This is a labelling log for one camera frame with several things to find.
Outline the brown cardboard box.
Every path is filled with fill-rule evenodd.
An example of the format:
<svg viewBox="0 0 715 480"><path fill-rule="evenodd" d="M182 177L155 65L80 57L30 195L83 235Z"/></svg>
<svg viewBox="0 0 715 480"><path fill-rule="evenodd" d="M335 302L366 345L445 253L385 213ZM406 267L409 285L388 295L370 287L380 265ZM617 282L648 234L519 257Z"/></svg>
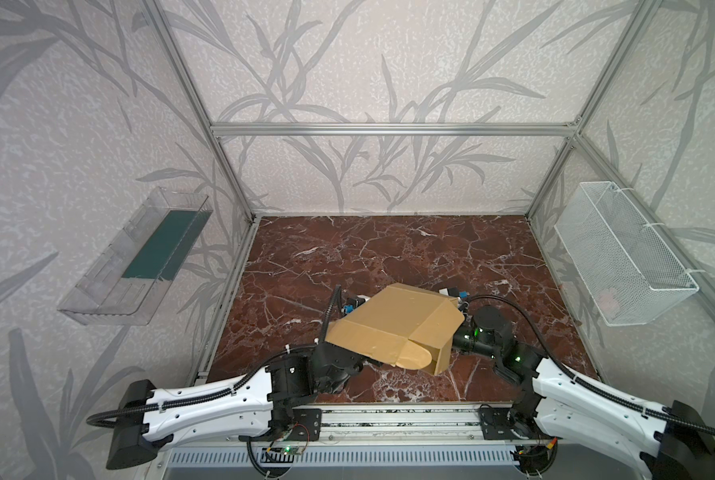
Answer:
<svg viewBox="0 0 715 480"><path fill-rule="evenodd" d="M336 320L325 341L393 367L439 375L451 364L453 335L463 321L457 298L395 283Z"/></svg>

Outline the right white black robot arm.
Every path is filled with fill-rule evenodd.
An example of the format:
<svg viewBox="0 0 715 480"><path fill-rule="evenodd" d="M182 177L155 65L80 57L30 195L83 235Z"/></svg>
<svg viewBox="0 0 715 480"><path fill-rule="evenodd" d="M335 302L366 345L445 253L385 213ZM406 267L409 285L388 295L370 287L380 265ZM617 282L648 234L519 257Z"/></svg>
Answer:
<svg viewBox="0 0 715 480"><path fill-rule="evenodd" d="M715 438L691 406L665 407L571 370L517 340L495 307L465 315L453 349L491 358L497 376L521 390L509 408L481 406L479 421L485 439L523 439L513 459L528 478L543 475L569 440L645 479L715 479Z"/></svg>

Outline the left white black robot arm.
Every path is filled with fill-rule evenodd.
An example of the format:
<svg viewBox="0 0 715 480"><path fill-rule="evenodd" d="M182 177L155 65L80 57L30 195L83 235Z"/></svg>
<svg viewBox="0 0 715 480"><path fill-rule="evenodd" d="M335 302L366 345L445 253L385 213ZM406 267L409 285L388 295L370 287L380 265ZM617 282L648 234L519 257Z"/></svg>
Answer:
<svg viewBox="0 0 715 480"><path fill-rule="evenodd" d="M289 348L229 380L174 389L140 380L127 387L115 410L93 414L87 422L112 431L109 470L139 466L162 450L221 436L248 444L317 440L321 413L311 403L341 392L365 361L323 343Z"/></svg>

